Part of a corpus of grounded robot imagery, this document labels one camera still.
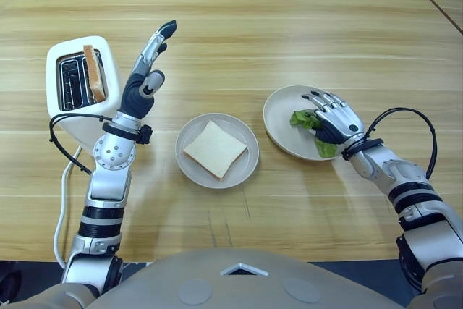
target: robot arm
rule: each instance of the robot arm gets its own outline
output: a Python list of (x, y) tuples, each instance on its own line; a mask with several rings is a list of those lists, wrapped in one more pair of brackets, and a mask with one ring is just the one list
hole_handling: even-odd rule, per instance
[(330, 93), (303, 95), (317, 107), (322, 141), (338, 144), (357, 173), (384, 193), (404, 233), (400, 257), (422, 293), (409, 308), (460, 308), (463, 302), (463, 223), (442, 201), (417, 164), (400, 159), (381, 139), (365, 139), (363, 124), (349, 105)]
[(147, 42), (127, 81), (121, 107), (103, 125), (106, 134), (93, 149), (95, 170), (88, 185), (80, 227), (64, 271), (63, 283), (86, 284), (96, 297), (116, 286), (122, 276), (122, 259), (115, 256), (121, 243), (121, 223), (130, 187), (130, 166), (135, 160), (135, 143), (148, 143), (151, 128), (141, 119), (154, 104), (153, 94), (164, 75), (150, 72), (163, 43), (176, 30), (175, 21), (159, 28)]

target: black cable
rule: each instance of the black cable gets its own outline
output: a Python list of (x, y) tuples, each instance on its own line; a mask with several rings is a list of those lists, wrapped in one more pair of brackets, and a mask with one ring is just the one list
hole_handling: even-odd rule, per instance
[(63, 145), (61, 145), (61, 143), (58, 141), (58, 138), (55, 136), (54, 127), (63, 119), (68, 119), (70, 117), (92, 117), (95, 119), (99, 119), (100, 122), (102, 122), (103, 120), (111, 121), (111, 118), (105, 117), (103, 115), (92, 115), (92, 114), (77, 114), (77, 113), (76, 114), (57, 114), (53, 116), (50, 119), (50, 122), (48, 123), (48, 128), (50, 129), (50, 142), (55, 144), (58, 150), (60, 150), (61, 153), (65, 155), (66, 158), (69, 159), (73, 164), (78, 166), (81, 171), (91, 175), (92, 171), (89, 170), (89, 168), (84, 166), (82, 163), (80, 163), (77, 159), (72, 157), (72, 155), (66, 151)]
[(375, 118), (375, 120), (371, 123), (371, 125), (368, 127), (368, 130), (367, 132), (365, 133), (365, 136), (364, 136), (364, 140), (367, 140), (368, 137), (370, 136), (370, 133), (372, 131), (375, 131), (375, 127), (379, 124), (379, 122), (381, 122), (385, 117), (387, 117), (388, 115), (390, 114), (393, 114), (394, 112), (398, 112), (398, 111), (411, 111), (411, 112), (414, 112), (416, 115), (420, 116), (422, 119), (425, 120), (425, 122), (428, 124), (429, 126), (429, 130), (431, 132), (431, 135), (433, 136), (433, 149), (431, 151), (431, 157), (430, 157), (430, 160), (429, 160), (429, 164), (428, 164), (428, 170), (426, 170), (426, 179), (429, 180), (429, 178), (431, 177), (431, 174), (433, 173), (433, 170), (434, 170), (434, 166), (436, 165), (436, 160), (437, 160), (437, 139), (436, 139), (436, 130), (434, 129), (434, 126), (433, 124), (431, 123), (431, 121), (429, 120), (429, 118), (426, 117), (426, 115), (424, 115), (421, 111), (418, 111), (418, 110), (415, 110), (415, 109), (411, 109), (411, 108), (402, 108), (402, 107), (398, 107), (398, 108), (392, 108), (392, 109), (389, 109), (389, 110), (386, 110), (385, 112), (383, 112), (382, 114), (380, 114), (378, 117)]

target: toaster slot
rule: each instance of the toaster slot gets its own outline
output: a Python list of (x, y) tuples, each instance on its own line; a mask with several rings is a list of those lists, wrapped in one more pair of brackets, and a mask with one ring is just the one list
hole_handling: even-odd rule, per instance
[[(100, 52), (95, 50), (95, 54), (101, 75), (104, 76)], [(81, 109), (96, 103), (90, 89), (87, 62), (83, 52), (59, 58), (56, 62), (56, 78), (59, 108), (62, 111)]]

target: white bread slice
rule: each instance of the white bread slice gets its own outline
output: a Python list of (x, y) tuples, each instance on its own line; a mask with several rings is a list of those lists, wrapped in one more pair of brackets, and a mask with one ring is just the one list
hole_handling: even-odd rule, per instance
[(215, 122), (209, 121), (204, 130), (183, 151), (216, 179), (222, 179), (246, 148), (246, 144), (222, 130)]
[(100, 103), (106, 100), (103, 88), (103, 78), (100, 73), (100, 65), (95, 50), (91, 45), (84, 45), (84, 55), (87, 61), (88, 82), (95, 100)]

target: white power cord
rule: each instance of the white power cord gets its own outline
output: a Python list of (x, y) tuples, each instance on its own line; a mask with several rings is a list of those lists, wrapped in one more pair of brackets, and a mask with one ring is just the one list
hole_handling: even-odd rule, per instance
[[(74, 158), (79, 157), (81, 150), (82, 148), (79, 146), (77, 150), (75, 151), (73, 157)], [(61, 176), (61, 212), (59, 213), (59, 219), (58, 219), (58, 223), (56, 224), (55, 235), (53, 237), (53, 251), (55, 253), (55, 258), (58, 261), (61, 268), (63, 269), (66, 268), (66, 262), (64, 262), (61, 256), (61, 253), (59, 252), (58, 241), (59, 241), (59, 235), (61, 233), (61, 227), (63, 225), (64, 215), (66, 214), (67, 178), (73, 166), (74, 164), (70, 161), (67, 164), (66, 168), (64, 168), (63, 175)]]

